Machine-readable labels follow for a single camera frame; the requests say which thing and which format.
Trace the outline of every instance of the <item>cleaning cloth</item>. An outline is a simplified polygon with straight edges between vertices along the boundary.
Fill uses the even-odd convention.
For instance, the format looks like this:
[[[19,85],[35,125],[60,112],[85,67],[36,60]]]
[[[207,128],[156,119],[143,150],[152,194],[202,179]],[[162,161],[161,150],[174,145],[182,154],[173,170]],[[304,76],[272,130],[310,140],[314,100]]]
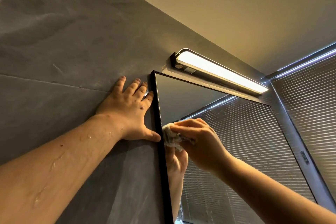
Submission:
[[[175,133],[171,131],[170,126],[174,125],[172,123],[168,123],[162,127],[162,132],[163,132],[163,142],[165,146],[168,147],[175,147],[179,151],[183,150],[182,146],[180,146],[178,143],[183,142],[183,141],[189,141],[192,144],[195,143],[194,139],[190,139],[187,137],[183,137],[180,135],[180,133]]]

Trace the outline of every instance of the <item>mirror light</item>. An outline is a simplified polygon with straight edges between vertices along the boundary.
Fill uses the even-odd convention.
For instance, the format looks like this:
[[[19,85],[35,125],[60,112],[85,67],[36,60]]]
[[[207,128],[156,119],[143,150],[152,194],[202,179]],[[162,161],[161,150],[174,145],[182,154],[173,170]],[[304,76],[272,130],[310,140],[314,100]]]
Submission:
[[[192,53],[188,49],[181,50],[176,56],[176,61],[182,61],[187,66],[191,66],[191,70],[196,71],[197,69],[201,69],[206,71],[208,74],[215,75],[216,77],[222,78],[224,81],[229,81],[238,86],[242,86],[248,88],[258,94],[262,94],[268,90],[267,87],[254,82],[242,75],[239,75],[220,64],[210,61],[209,59]]]

